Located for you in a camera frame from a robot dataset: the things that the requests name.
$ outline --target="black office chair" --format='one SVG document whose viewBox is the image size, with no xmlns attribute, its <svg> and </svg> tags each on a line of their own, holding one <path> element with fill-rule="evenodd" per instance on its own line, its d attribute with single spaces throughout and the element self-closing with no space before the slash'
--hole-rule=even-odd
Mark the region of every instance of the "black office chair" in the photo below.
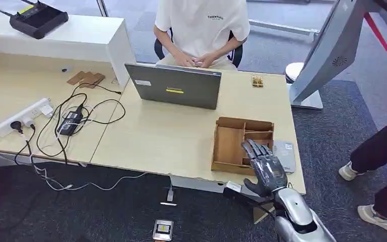
<svg viewBox="0 0 387 242">
<path fill-rule="evenodd" d="M 171 35 L 170 35 L 171 41 L 173 41 L 173 29 L 172 28 L 170 28 L 170 33 L 171 33 Z M 231 31 L 229 33 L 228 41 L 231 40 L 233 37 L 234 36 L 233 36 L 232 31 Z M 162 49 L 162 44 L 158 39 L 155 40 L 155 53 L 159 59 L 164 59 L 165 55 L 164 55 L 164 51 Z M 232 61 L 232 63 L 234 64 L 234 66 L 236 66 L 238 68 L 239 63 L 241 63 L 241 59 L 242 59 L 242 45 L 240 45 L 238 48 L 234 49 L 228 55 L 228 59 L 230 59 Z"/>
</svg>

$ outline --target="wooden organizer tray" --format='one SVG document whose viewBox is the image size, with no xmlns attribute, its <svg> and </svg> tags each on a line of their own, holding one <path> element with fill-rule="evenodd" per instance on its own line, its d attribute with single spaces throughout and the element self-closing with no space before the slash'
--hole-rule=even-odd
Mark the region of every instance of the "wooden organizer tray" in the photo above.
<svg viewBox="0 0 387 242">
<path fill-rule="evenodd" d="M 214 131 L 211 170 L 255 175 L 250 159 L 241 147 L 245 139 L 252 139 L 272 149 L 274 124 L 241 118 L 220 117 Z"/>
</svg>

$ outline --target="power strip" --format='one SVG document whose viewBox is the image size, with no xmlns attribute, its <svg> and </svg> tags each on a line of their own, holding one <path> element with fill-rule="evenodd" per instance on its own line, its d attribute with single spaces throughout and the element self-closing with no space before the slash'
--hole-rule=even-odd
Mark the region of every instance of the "power strip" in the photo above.
<svg viewBox="0 0 387 242">
<path fill-rule="evenodd" d="M 0 123 L 0 137 L 5 137 L 14 131 L 10 126 L 12 122 L 20 121 L 22 125 L 25 125 L 25 120 L 34 120 L 41 114 L 45 115 L 46 117 L 52 116 L 53 107 L 51 104 L 51 99 L 42 98 L 40 101 L 34 103 L 18 114 Z"/>
</svg>

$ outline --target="robotic hand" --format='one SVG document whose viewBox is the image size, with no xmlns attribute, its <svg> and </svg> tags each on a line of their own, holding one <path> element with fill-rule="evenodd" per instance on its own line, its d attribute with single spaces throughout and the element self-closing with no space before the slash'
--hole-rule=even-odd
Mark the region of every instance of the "robotic hand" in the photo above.
<svg viewBox="0 0 387 242">
<path fill-rule="evenodd" d="M 245 186 L 261 197 L 274 197 L 275 227 L 286 242 L 336 242 L 317 214 L 303 197 L 287 187 L 287 176 L 278 157 L 265 145 L 246 140 L 242 147 L 247 152 L 257 176 L 257 184 L 244 179 Z"/>
</svg>

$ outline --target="white t-shirt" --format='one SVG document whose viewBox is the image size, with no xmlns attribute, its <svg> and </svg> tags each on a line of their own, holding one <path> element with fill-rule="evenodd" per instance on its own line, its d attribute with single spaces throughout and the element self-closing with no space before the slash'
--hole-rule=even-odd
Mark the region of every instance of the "white t-shirt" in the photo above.
<svg viewBox="0 0 387 242">
<path fill-rule="evenodd" d="M 174 44 L 196 58 L 223 47 L 230 31 L 238 41 L 250 33 L 246 0 L 159 0 L 155 25 L 171 27 Z"/>
</svg>

